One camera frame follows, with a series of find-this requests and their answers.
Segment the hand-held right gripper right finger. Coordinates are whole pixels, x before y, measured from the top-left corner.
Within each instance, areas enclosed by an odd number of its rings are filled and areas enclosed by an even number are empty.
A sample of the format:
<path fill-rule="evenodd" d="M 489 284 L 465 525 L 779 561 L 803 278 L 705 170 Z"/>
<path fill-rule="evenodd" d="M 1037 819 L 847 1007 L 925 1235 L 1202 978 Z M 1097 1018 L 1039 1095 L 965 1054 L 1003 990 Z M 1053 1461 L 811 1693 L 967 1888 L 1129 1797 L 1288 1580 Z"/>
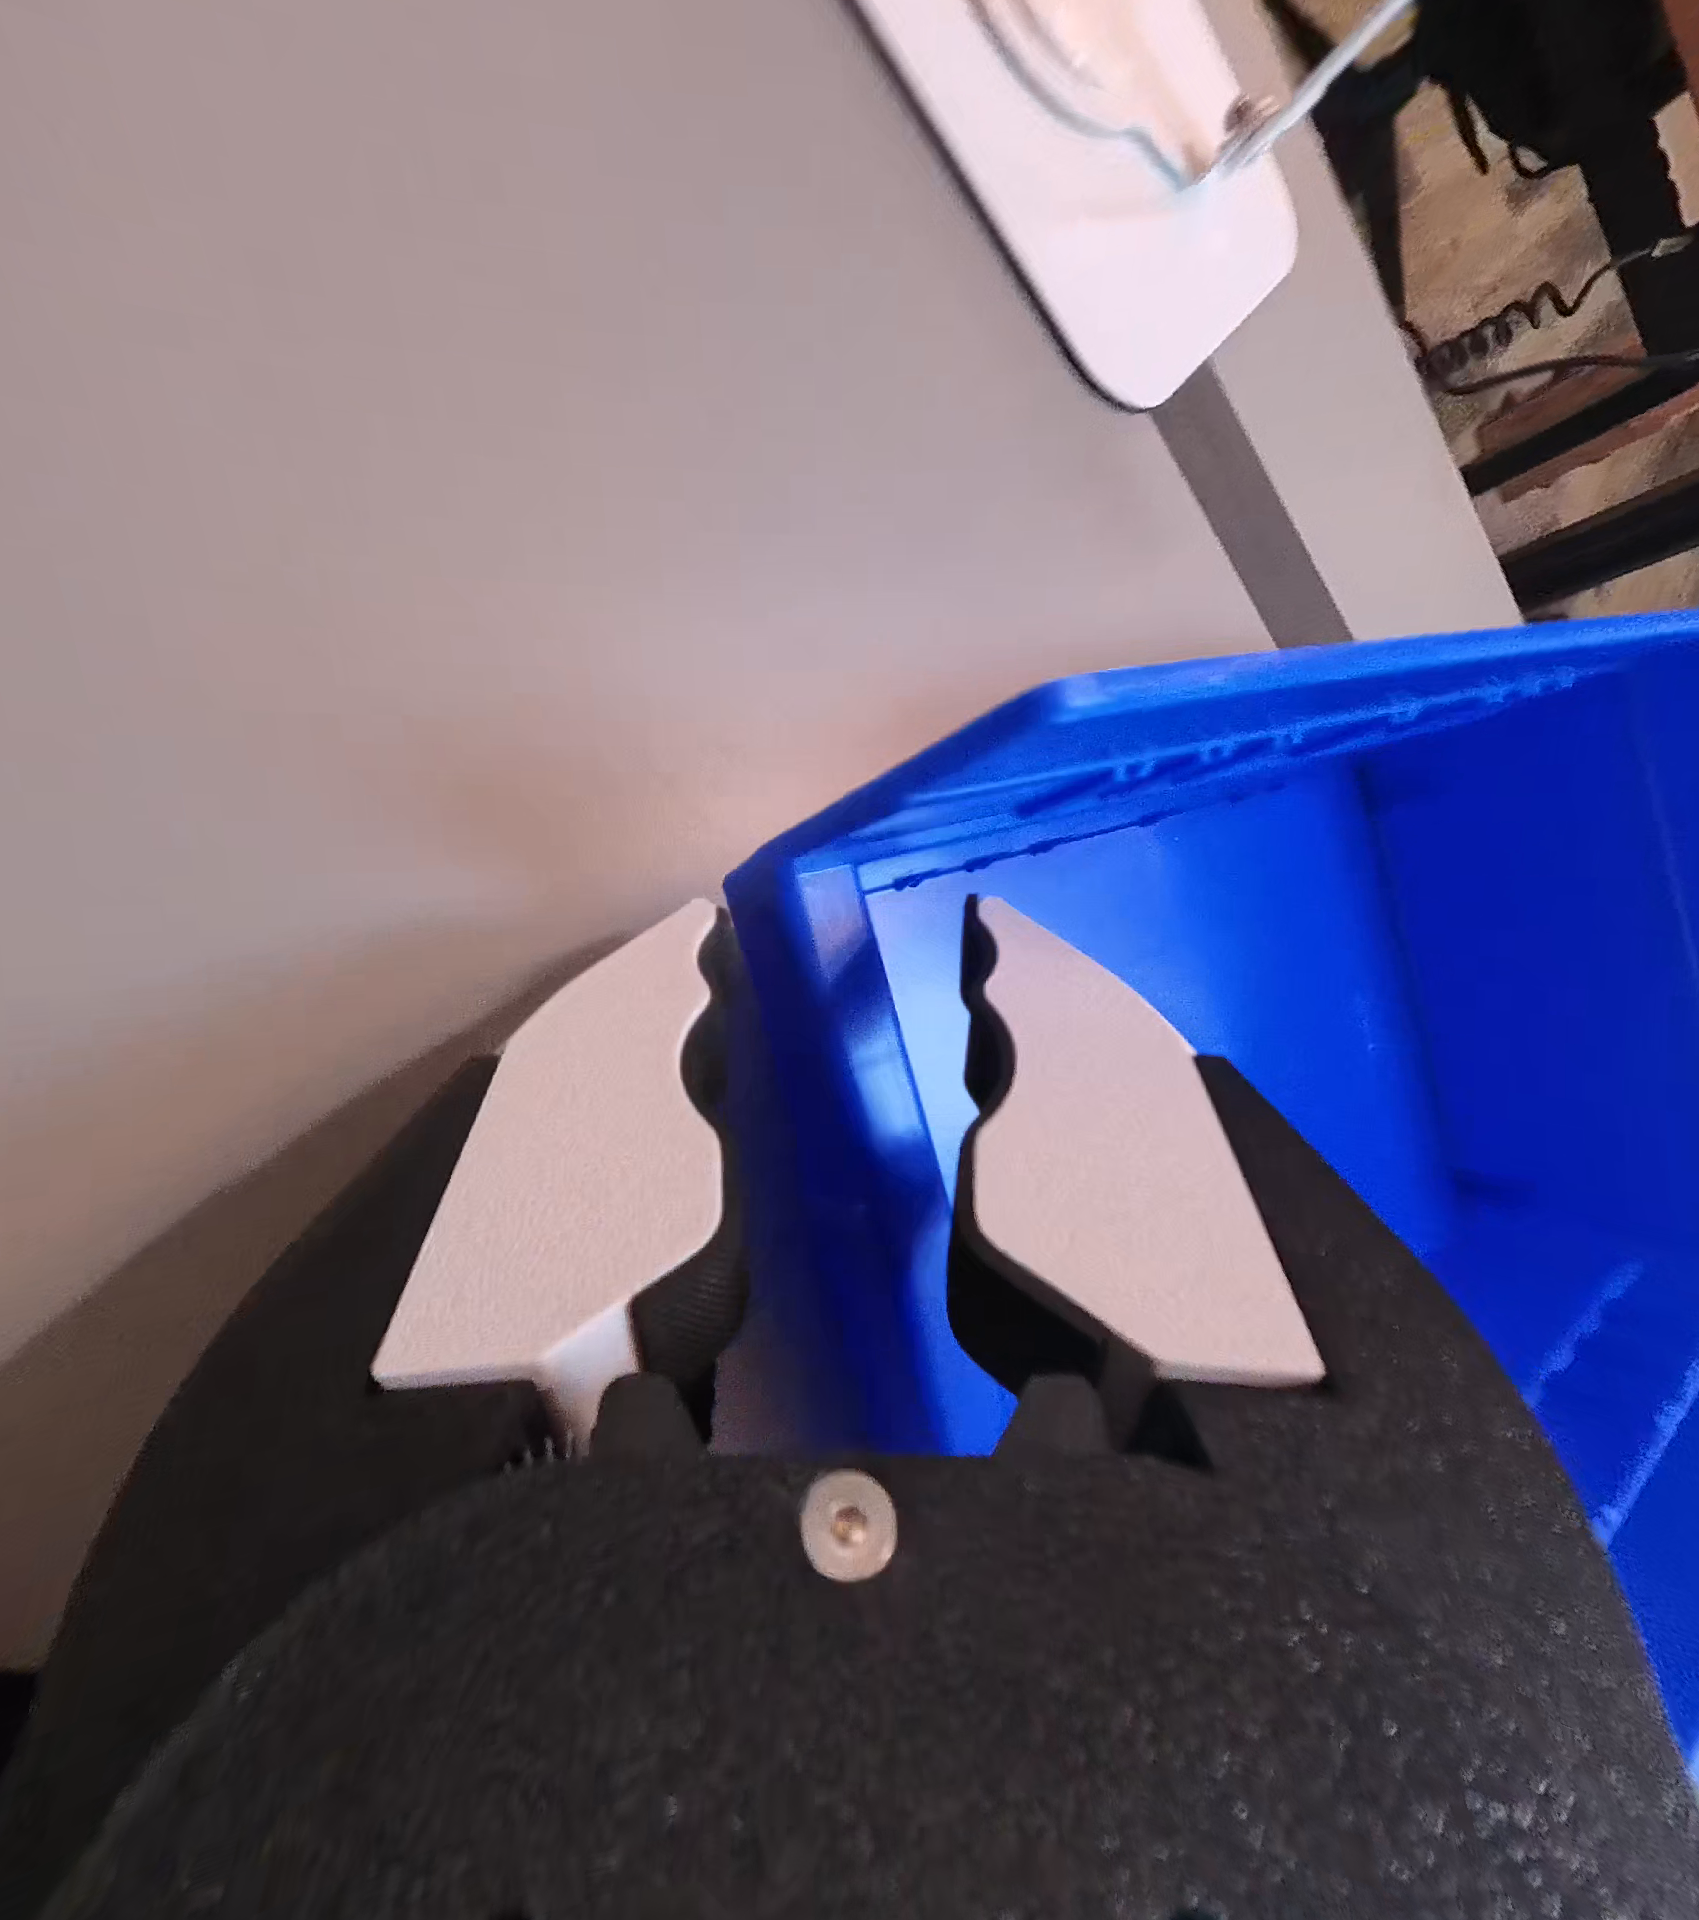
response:
<path fill-rule="evenodd" d="M 1326 1366 L 1196 1045 L 997 896 L 963 904 L 947 1313 L 1007 1394 L 1081 1380 L 1115 1427 L 1180 1386 L 1314 1389 Z"/>

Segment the blue plastic bin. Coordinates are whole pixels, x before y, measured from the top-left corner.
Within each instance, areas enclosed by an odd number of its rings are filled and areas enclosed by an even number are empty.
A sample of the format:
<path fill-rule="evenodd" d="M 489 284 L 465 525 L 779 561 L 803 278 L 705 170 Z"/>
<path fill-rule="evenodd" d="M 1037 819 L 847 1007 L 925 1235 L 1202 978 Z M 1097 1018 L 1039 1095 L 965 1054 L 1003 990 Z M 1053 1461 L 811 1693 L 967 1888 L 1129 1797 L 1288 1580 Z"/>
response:
<path fill-rule="evenodd" d="M 1232 1063 L 1444 1283 L 1699 1776 L 1699 611 L 1065 677 L 729 874 L 803 1395 L 881 1451 L 1007 1417 L 941 1302 L 971 896 Z"/>

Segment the white tablet stand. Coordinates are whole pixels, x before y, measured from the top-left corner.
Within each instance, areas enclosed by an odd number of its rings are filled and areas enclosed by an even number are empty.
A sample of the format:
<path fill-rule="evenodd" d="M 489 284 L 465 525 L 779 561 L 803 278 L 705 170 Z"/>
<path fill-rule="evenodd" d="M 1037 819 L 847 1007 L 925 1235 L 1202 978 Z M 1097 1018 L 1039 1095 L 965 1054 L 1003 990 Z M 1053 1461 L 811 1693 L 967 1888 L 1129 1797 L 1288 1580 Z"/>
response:
<path fill-rule="evenodd" d="M 1292 270 L 1272 151 L 1410 9 L 1372 4 L 1276 99 L 1196 1 L 853 4 L 1067 359 L 1129 413 Z"/>

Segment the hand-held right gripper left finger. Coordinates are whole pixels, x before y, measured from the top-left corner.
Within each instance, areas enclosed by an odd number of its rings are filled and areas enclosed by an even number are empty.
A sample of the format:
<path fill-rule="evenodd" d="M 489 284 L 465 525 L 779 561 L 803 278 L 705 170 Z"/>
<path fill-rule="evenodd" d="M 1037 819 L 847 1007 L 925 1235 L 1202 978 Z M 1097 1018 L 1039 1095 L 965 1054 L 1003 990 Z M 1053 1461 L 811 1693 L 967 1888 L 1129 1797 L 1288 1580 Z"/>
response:
<path fill-rule="evenodd" d="M 747 1308 L 725 1114 L 725 911 L 695 897 L 501 1044 L 371 1380 L 529 1384 L 589 1441 L 613 1382 L 713 1389 Z"/>

